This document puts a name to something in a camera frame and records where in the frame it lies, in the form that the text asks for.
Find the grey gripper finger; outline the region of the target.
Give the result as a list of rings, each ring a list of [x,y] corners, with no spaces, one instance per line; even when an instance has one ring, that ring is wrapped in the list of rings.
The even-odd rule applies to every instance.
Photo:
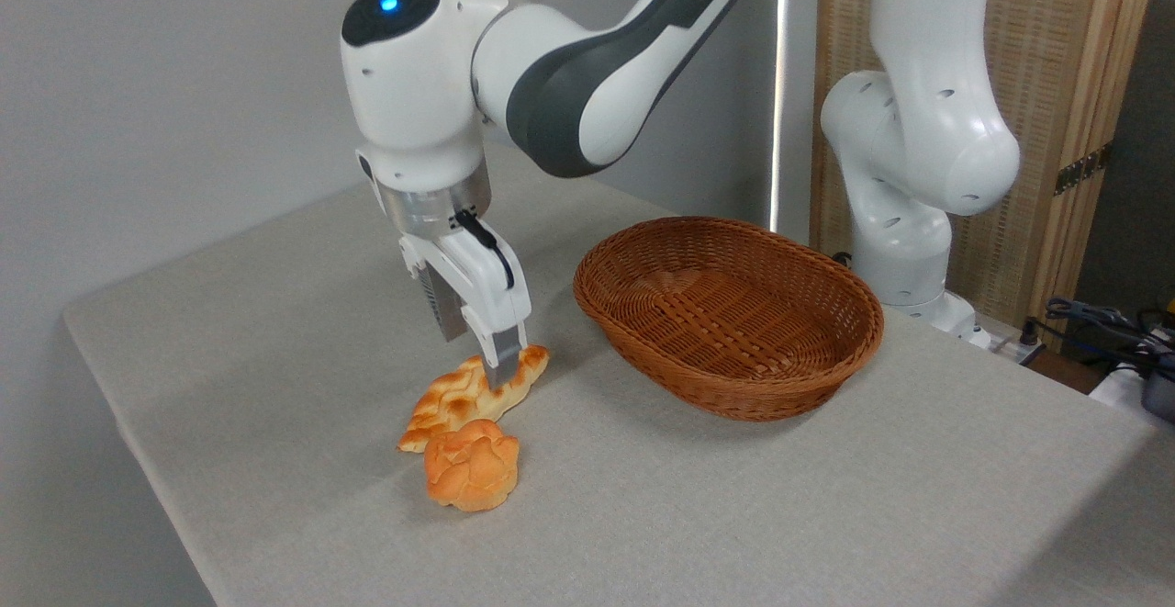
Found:
[[[479,332],[481,356],[486,384],[497,392],[518,372],[521,351],[526,346],[525,328],[508,328],[502,332]]]
[[[407,264],[415,279],[419,281],[443,339],[454,340],[465,335],[466,321],[462,313],[464,302],[457,290],[428,261],[407,258]]]

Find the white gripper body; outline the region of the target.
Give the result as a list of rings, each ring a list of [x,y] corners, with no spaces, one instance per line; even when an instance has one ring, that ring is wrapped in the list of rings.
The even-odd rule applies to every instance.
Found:
[[[400,238],[400,251],[407,258],[425,259],[444,275],[462,298],[466,331],[502,332],[523,326],[532,313],[521,261],[499,236],[458,230],[441,238],[425,240],[411,234]]]

